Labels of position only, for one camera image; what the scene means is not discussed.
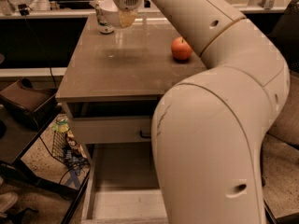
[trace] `white robotic arm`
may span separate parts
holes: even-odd
[[[261,145],[288,96],[286,62],[223,0],[152,1],[208,68],[170,89],[153,117],[169,223],[264,224]]]

